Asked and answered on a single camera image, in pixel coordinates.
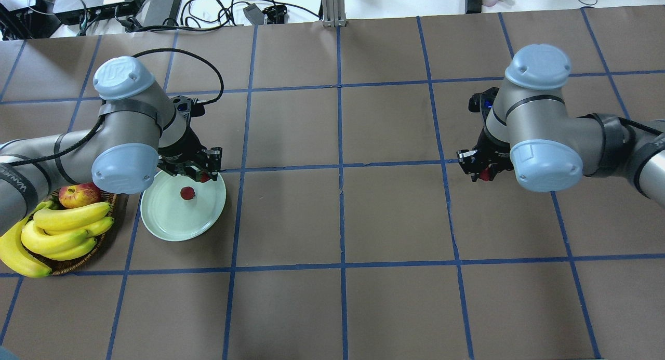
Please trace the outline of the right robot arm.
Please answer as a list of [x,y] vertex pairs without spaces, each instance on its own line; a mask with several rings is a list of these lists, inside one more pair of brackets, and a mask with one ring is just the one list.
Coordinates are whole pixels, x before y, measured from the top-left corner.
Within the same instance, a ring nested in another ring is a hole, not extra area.
[[469,110],[482,116],[483,128],[475,147],[458,150],[459,166],[472,181],[512,171],[533,192],[565,190],[585,176],[620,176],[663,206],[663,119],[639,122],[599,112],[572,117],[562,92],[570,73],[560,48],[518,50],[501,85],[470,98]]

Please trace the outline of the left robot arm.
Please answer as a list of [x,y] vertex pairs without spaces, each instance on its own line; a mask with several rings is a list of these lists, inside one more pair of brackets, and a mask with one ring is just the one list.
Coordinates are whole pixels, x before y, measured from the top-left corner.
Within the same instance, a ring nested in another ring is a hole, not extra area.
[[166,95],[138,55],[108,60],[93,85],[103,103],[89,130],[2,144],[2,232],[71,184],[136,194],[158,170],[217,180],[222,149],[204,147],[190,125],[204,114],[205,102]]

